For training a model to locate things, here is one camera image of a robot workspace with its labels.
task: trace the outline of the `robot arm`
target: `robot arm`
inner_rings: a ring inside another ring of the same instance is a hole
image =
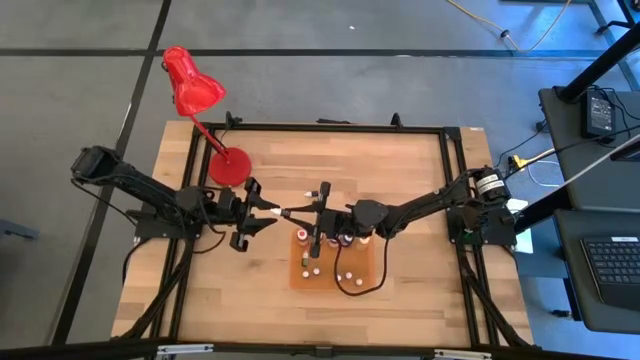
[[[472,180],[475,187],[469,187]],[[326,208],[331,185],[323,182],[318,198],[311,205],[272,209],[272,211],[295,224],[304,227],[312,236],[311,257],[320,252],[320,234],[328,238],[338,235],[367,237],[372,233],[391,239],[413,221],[448,208],[461,208],[465,228],[480,230],[487,224],[487,216],[496,210],[503,210],[511,197],[504,186],[501,174],[492,168],[473,169],[460,175],[451,183],[432,193],[423,195],[401,205],[385,205],[375,200],[358,200],[355,205],[347,205],[350,211]],[[292,212],[317,213],[316,224],[291,218]]]
[[[175,191],[122,161],[113,150],[101,146],[83,149],[71,172],[73,180],[79,184],[114,186],[151,206],[153,214],[140,211],[127,211],[127,214],[169,229],[162,231],[175,235],[169,237],[193,238],[207,224],[236,225],[231,246],[246,251],[245,236],[255,236],[276,222],[276,219],[257,219],[251,214],[253,207],[270,209],[277,206],[260,197],[262,187],[253,178],[245,184],[244,201],[229,188],[221,189],[217,199],[211,191],[195,186]]]

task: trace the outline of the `orange board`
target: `orange board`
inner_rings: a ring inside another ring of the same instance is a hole
[[[292,289],[297,290],[330,290],[340,291],[334,280],[334,264],[337,248],[329,246],[327,241],[322,241],[320,257],[312,259],[309,257],[308,265],[302,266],[302,254],[309,251],[309,243],[301,245],[296,236],[296,230],[291,232],[291,258],[289,259],[289,277]],[[370,239],[366,246],[358,243],[354,239],[353,245],[342,248],[338,261],[338,272],[342,277],[340,284],[350,292],[358,292],[369,289],[377,284],[375,276],[374,239]],[[320,269],[319,275],[314,275],[313,269]],[[308,271],[309,277],[303,277],[303,272]],[[350,272],[351,279],[347,279],[345,274]],[[357,286],[356,280],[362,279],[362,285]]]

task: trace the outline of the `lamp arm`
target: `lamp arm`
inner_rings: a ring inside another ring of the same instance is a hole
[[[204,125],[195,116],[190,115],[189,118],[193,121],[193,124],[200,130],[200,132],[209,140],[213,149],[220,154],[227,162],[229,162],[229,157],[227,156],[227,151],[224,148],[224,145],[220,142],[220,140],[216,139],[213,135],[209,133],[207,129],[205,129]]]

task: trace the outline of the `power adapter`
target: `power adapter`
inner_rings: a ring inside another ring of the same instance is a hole
[[[601,91],[587,91],[582,95],[582,118],[580,136],[593,139],[616,131],[615,109]],[[604,136],[600,142],[608,144],[615,140],[615,135]]]

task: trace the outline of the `keyboard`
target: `keyboard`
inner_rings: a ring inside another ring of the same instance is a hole
[[[600,300],[640,311],[640,241],[637,237],[582,239]]]

